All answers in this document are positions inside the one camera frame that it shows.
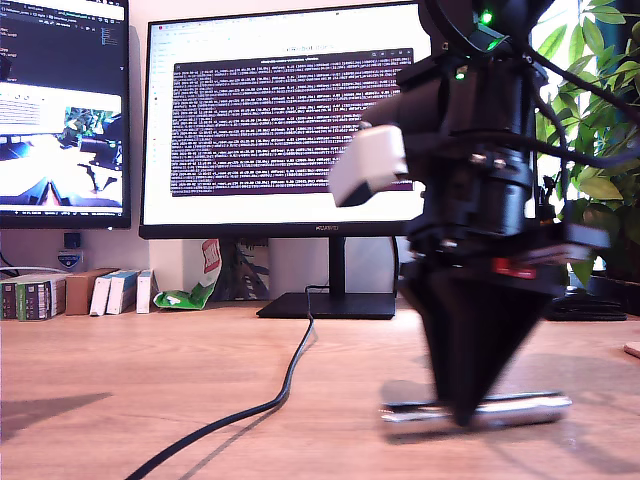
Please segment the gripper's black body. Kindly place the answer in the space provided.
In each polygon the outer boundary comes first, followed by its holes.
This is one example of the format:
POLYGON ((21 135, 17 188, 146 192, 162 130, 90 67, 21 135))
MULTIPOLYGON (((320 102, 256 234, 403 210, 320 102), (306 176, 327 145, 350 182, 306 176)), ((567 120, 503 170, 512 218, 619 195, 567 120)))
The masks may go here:
POLYGON ((480 295, 558 295, 562 264, 610 245, 602 229, 529 223, 533 174, 526 164, 412 164, 408 176, 426 190, 422 214, 408 224, 415 258, 405 267, 406 294, 442 294, 461 284, 480 295))

